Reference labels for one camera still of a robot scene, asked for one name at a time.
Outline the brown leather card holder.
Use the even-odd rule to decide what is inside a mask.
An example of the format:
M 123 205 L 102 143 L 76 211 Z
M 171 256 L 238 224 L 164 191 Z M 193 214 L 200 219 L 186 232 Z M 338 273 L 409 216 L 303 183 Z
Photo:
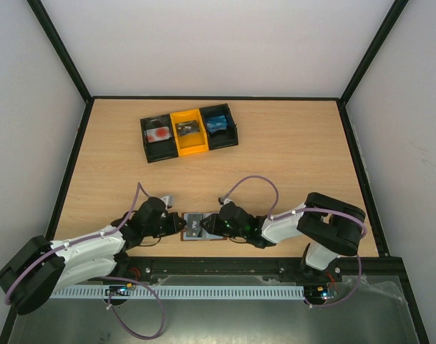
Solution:
M 185 228 L 181 231 L 180 240 L 182 242 L 206 242 L 206 241 L 224 241 L 223 236 L 215 234 L 209 234 L 201 225 L 200 222 L 210 216 L 212 212 L 188 212 L 182 213 L 184 220 L 186 221 Z

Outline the black VIP logo card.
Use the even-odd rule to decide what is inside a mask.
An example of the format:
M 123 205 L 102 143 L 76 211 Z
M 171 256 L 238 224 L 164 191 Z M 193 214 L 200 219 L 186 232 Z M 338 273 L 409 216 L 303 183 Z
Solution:
M 200 125 L 197 120 L 189 120 L 175 124 L 176 132 L 180 137 L 200 132 Z

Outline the blue card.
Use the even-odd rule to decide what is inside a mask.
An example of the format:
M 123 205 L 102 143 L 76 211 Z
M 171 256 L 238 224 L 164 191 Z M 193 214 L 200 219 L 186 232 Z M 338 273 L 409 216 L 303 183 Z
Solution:
M 217 115 L 205 119 L 206 128 L 210 133 L 216 133 L 221 130 L 226 130 L 228 122 L 224 115 Z

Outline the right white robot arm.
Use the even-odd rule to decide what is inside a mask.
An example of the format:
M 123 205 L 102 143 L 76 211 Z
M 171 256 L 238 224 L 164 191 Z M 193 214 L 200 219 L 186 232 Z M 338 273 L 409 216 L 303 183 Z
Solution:
M 200 221 L 212 235 L 244 239 L 259 248 L 273 247 L 304 235 L 312 240 L 304 251 L 302 275 L 311 281 L 322 276 L 340 256 L 358 255 L 360 240 L 367 234 L 362 209 L 321 193 L 309 193 L 305 202 L 275 216 L 253 216 L 232 201 L 218 213 Z

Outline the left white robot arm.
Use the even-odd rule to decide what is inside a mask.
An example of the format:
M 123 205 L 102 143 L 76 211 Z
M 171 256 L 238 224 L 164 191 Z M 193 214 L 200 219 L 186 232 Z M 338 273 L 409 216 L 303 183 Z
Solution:
M 94 278 L 122 277 L 128 250 L 148 237 L 176 235 L 186 221 L 169 212 L 162 199 L 150 197 L 138 210 L 91 234 L 49 241 L 31 238 L 0 270 L 0 288 L 18 315 L 41 307 L 53 293 Z

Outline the red white card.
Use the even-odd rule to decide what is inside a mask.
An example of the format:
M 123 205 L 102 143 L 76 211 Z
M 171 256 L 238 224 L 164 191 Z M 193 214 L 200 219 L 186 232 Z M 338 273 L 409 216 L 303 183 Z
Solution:
M 171 139 L 171 133 L 168 126 L 147 129 L 145 135 L 148 143 L 156 143 Z

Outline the left black bin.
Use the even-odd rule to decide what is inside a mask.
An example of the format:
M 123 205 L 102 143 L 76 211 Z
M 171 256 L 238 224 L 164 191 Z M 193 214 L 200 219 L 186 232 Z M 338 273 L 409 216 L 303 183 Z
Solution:
M 169 114 L 141 118 L 140 127 L 148 163 L 179 157 Z

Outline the black bin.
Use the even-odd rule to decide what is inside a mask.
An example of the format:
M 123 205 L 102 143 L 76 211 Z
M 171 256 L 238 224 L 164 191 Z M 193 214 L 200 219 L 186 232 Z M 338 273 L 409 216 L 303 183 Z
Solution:
M 201 107 L 210 151 L 238 145 L 238 131 L 227 103 Z
M 169 114 L 141 118 L 140 127 L 148 163 L 179 157 Z

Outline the yellow middle bin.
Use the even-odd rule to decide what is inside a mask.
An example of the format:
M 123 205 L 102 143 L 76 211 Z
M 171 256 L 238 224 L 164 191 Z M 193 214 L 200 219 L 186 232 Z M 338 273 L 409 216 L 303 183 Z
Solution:
M 207 133 L 199 109 L 171 113 L 170 119 L 180 157 L 209 151 Z

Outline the right black bin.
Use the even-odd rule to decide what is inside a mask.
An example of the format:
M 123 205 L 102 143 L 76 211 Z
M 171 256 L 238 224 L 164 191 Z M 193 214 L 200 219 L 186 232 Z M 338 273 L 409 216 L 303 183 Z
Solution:
M 201 107 L 210 151 L 238 145 L 238 131 L 227 103 Z

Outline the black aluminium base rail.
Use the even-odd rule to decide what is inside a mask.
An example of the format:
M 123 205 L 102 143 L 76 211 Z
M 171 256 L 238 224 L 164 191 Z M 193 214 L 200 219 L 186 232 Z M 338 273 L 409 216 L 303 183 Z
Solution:
M 169 276 L 260 276 L 275 278 L 279 282 L 314 285 L 344 276 L 362 274 L 370 276 L 397 276 L 406 280 L 407 273 L 399 257 L 341 258 L 334 260 L 324 272 L 314 272 L 299 257 L 294 258 L 180 258 L 180 257 L 128 257 L 108 273 L 111 277 L 137 277 L 153 283 L 156 278 Z

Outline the black enclosure frame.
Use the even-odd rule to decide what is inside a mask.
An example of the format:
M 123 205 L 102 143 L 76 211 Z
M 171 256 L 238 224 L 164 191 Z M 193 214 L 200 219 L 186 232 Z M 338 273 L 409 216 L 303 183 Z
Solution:
M 357 174 L 359 187 L 361 189 L 362 195 L 364 197 L 364 203 L 367 211 L 370 212 L 370 219 L 372 225 L 373 234 L 377 235 L 381 239 L 382 249 L 379 251 L 379 258 L 366 258 L 364 261 L 369 264 L 373 264 L 381 274 L 389 274 L 389 264 L 398 264 L 402 272 L 406 272 L 404 263 L 400 257 L 392 257 L 389 255 L 389 250 L 387 246 L 386 239 L 384 238 L 383 228 L 377 214 L 377 209 L 374 203 L 374 198 L 370 190 L 369 180 L 366 172 L 364 171 L 364 163 L 361 154 L 358 152 L 358 145 L 355 134 L 352 130 L 352 125 L 350 123 L 349 115 L 347 113 L 346 104 L 351 99 L 354 91 L 356 90 L 358 84 L 361 82 L 365 72 L 368 70 L 369 66 L 376 57 L 380 47 L 383 45 L 385 39 L 391 32 L 393 26 L 396 24 L 399 16 L 403 12 L 404 8 L 408 4 L 407 1 L 394 1 L 389 8 L 382 24 L 380 25 L 377 33 L 374 35 L 371 44 L 367 48 L 362 60 L 360 61 L 357 69 L 355 70 L 352 78 L 349 81 L 344 93 L 341 97 L 268 97 L 268 96 L 110 96 L 109 99 L 116 100 L 274 100 L 274 101 L 334 101 L 337 104 L 339 115 L 341 118 L 342 126 L 347 138 L 347 143 L 351 153 L 351 157 L 354 164 L 354 169 Z M 94 105 L 97 96 L 92 96 L 89 90 L 85 86 L 83 79 L 81 78 L 75 64 L 72 61 L 67 48 L 65 47 L 58 31 L 56 30 L 53 21 L 51 20 L 47 10 L 45 9 L 41 1 L 29 1 L 29 7 L 31 8 L 33 14 L 35 15 L 37 21 L 41 25 L 44 33 L 48 37 L 50 43 L 52 44 L 57 56 L 61 59 L 69 76 L 80 93 L 82 99 L 85 103 L 84 112 L 82 114 L 82 119 L 79 124 L 77 135 L 74 140 L 74 145 L 72 148 L 71 155 L 69 157 L 67 168 L 65 170 L 64 177 L 62 179 L 62 184 L 60 186 L 59 195 L 54 205 L 54 210 L 52 212 L 52 217 L 49 222 L 47 229 L 47 236 L 50 237 L 56 231 L 58 224 L 58 216 L 62 212 L 64 197 L 68 192 L 69 183 L 71 181 L 72 173 L 77 161 L 77 156 L 81 148 L 81 144 L 84 138 L 84 133 L 87 128 L 87 124 L 90 118 L 90 112 L 92 106 Z

